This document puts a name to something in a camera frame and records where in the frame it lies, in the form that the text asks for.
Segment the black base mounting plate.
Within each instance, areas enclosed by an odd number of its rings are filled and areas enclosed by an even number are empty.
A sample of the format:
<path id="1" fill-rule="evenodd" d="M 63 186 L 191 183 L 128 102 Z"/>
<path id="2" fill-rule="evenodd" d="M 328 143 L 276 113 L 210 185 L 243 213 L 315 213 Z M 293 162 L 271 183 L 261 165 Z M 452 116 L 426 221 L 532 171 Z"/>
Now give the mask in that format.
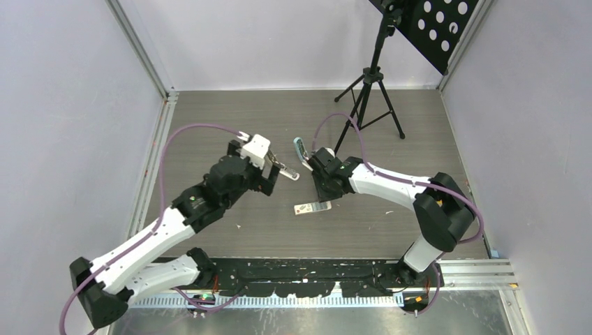
<path id="1" fill-rule="evenodd" d="M 397 260 L 214 258 L 214 271 L 187 289 L 215 289 L 224 297 L 386 297 L 404 289 L 424 293 L 443 285 L 440 268 L 412 274 Z"/>

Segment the aluminium frame rail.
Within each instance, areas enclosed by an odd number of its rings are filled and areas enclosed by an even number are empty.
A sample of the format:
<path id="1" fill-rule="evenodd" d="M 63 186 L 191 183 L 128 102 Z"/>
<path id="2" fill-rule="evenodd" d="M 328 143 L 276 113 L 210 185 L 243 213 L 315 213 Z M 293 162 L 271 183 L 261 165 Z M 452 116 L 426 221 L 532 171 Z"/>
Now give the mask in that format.
<path id="1" fill-rule="evenodd" d="M 145 73 L 151 80 L 155 89 L 164 101 L 168 101 L 174 89 L 167 87 L 161 76 L 158 74 L 154 62 L 150 59 L 144 44 L 142 43 L 136 29 L 133 27 L 133 23 L 128 17 L 125 8 L 122 6 L 122 3 L 117 0 L 106 0 L 105 2 L 110 8 L 115 20 L 120 26 L 123 34 L 125 35 L 127 41 L 129 42 L 132 50 L 140 61 L 140 64 L 142 65 Z"/>

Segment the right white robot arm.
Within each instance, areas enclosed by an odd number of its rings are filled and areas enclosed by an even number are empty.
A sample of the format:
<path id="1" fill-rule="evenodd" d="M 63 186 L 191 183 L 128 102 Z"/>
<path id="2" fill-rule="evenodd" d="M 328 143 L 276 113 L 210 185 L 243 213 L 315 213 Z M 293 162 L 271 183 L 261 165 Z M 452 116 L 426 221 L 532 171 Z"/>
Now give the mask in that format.
<path id="1" fill-rule="evenodd" d="M 427 269 L 444 253 L 460 243 L 476 217 L 454 179 L 439 172 L 434 177 L 415 177 L 380 169 L 361 158 L 341 161 L 322 149 L 307 161 L 320 202 L 346 194 L 372 195 L 411 210 L 420 236 L 398 263 L 399 279 L 416 286 Z"/>

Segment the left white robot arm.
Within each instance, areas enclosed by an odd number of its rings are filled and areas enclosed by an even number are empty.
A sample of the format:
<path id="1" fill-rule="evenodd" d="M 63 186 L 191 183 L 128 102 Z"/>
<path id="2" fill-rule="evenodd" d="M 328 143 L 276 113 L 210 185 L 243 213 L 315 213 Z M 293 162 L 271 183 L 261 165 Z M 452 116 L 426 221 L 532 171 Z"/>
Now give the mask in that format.
<path id="1" fill-rule="evenodd" d="M 246 192 L 271 195 L 279 167 L 264 177 L 269 147 L 261 135 L 230 141 L 227 154 L 203 180 L 184 190 L 153 223 L 99 258 L 80 257 L 71 263 L 73 288 L 93 328 L 112 324 L 131 304 L 162 290 L 214 284 L 216 265 L 201 248 L 159 266 L 150 263 L 221 219 Z"/>

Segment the white staple box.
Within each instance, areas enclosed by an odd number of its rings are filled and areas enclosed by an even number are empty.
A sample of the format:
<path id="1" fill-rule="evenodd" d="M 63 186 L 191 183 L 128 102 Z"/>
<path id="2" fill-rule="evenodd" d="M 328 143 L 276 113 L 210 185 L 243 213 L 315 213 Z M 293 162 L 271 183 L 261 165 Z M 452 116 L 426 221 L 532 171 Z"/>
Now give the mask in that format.
<path id="1" fill-rule="evenodd" d="M 332 208 L 332 203 L 327 202 L 310 202 L 305 204 L 297 204 L 293 207 L 296 216 L 304 214 L 313 214 L 322 211 L 328 211 Z"/>

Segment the black perforated panel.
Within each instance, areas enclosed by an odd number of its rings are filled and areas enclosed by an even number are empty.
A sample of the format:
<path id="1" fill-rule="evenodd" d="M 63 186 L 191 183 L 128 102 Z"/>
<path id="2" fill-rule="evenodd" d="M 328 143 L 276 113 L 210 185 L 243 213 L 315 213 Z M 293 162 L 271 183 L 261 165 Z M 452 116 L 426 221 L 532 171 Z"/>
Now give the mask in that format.
<path id="1" fill-rule="evenodd" d="M 447 75 L 452 53 L 479 1 L 370 0 L 370 3 L 382 15 L 373 67 L 378 65 L 385 39 L 398 31 L 441 75 Z"/>

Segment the blue white stapler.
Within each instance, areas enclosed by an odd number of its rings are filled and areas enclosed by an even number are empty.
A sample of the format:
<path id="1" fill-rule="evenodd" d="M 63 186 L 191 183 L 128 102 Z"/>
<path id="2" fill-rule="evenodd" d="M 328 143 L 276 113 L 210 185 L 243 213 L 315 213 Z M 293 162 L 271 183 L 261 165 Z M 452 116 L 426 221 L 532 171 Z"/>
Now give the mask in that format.
<path id="1" fill-rule="evenodd" d="M 306 167 L 309 171 L 312 172 L 313 168 L 308 163 L 309 154 L 308 154 L 308 151 L 306 150 L 306 147 L 304 146 L 303 139 L 301 137 L 296 137 L 293 140 L 293 144 L 295 146 L 295 151 L 297 153 L 297 156 L 298 156 L 301 164 L 304 167 Z"/>

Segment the black tripod stand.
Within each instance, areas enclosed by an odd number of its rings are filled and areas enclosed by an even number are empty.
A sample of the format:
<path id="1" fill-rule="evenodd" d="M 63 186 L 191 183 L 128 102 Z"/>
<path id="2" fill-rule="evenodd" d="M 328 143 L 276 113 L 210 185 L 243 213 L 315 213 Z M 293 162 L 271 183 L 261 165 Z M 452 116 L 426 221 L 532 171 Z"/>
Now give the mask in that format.
<path id="1" fill-rule="evenodd" d="M 375 40 L 373 56 L 371 58 L 371 65 L 370 67 L 364 68 L 362 70 L 362 74 L 334 99 L 334 102 L 337 103 L 348 92 L 354 95 L 354 87 L 360 82 L 363 83 L 362 89 L 358 94 L 357 98 L 355 98 L 353 108 L 350 112 L 350 117 L 352 119 L 355 118 L 355 120 L 347 121 L 345 123 L 341 135 L 335 145 L 335 153 L 337 153 L 340 149 L 349 128 L 353 128 L 354 126 L 356 126 L 359 130 L 362 130 L 376 123 L 377 121 L 385 118 L 387 115 L 390 115 L 393 118 L 399 137 L 402 140 L 406 138 L 401 123 L 398 119 L 398 116 L 394 111 L 394 106 L 392 104 L 392 101 L 390 100 L 387 89 L 385 88 L 385 85 L 383 83 L 384 75 L 381 72 L 381 67 L 378 65 L 380 55 L 383 50 L 383 46 L 385 44 L 385 40 L 387 37 L 393 36 L 397 28 L 397 21 L 401 18 L 401 15 L 403 13 L 405 1 L 371 1 L 371 3 L 381 12 L 382 15 Z M 376 117 L 372 121 L 369 121 L 367 124 L 363 125 L 362 123 L 366 113 L 367 104 L 369 102 L 369 96 L 373 84 L 377 84 L 379 86 L 389 110 L 384 114 L 380 115 L 379 117 Z"/>

